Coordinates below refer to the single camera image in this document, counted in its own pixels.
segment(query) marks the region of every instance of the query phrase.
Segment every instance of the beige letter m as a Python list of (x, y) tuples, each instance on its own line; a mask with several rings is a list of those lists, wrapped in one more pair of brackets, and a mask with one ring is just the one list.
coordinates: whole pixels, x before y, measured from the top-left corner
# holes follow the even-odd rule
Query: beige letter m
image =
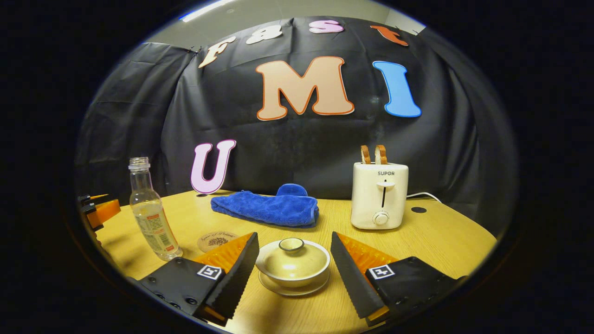
[(280, 105), (283, 93), (298, 115), (305, 112), (314, 89), (318, 100), (312, 110), (319, 115), (346, 115), (355, 110), (345, 92), (340, 67), (345, 61), (340, 57), (322, 56), (314, 58), (303, 76), (300, 76), (284, 61), (272, 61), (256, 68), (262, 74), (264, 97), (262, 109), (257, 117), (271, 121), (287, 115), (287, 108)]

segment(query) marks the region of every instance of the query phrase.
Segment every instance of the bottle label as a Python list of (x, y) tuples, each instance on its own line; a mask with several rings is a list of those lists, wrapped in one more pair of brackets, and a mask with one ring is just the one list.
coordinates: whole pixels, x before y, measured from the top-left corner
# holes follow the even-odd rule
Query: bottle label
[(168, 253), (177, 246), (163, 210), (151, 216), (136, 216), (136, 221), (153, 251)]

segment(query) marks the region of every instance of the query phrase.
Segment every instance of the white toaster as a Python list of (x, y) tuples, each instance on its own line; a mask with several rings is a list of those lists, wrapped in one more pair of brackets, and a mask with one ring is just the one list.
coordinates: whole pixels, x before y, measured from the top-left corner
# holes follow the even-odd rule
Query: white toaster
[(408, 166), (355, 162), (350, 222), (361, 229), (400, 226), (408, 192)]

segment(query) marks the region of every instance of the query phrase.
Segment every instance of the toaster lever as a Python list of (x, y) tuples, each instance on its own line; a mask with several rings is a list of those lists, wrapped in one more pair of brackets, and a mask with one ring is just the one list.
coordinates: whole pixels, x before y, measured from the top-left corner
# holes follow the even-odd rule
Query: toaster lever
[(384, 188), (394, 187), (396, 184), (394, 182), (378, 182), (377, 185)]

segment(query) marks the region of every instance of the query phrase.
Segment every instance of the blue microfiber towel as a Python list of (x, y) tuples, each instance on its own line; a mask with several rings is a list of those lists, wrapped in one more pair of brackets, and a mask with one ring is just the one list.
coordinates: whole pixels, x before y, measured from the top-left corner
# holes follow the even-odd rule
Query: blue microfiber towel
[(231, 217), (299, 228), (314, 227), (320, 215), (318, 200), (307, 196), (305, 189), (298, 184), (282, 185), (277, 196), (240, 191), (229, 196), (213, 197), (210, 206), (213, 211)]
[(279, 190), (276, 192), (276, 196), (285, 195), (307, 196), (307, 190), (298, 184), (286, 183), (281, 185)]

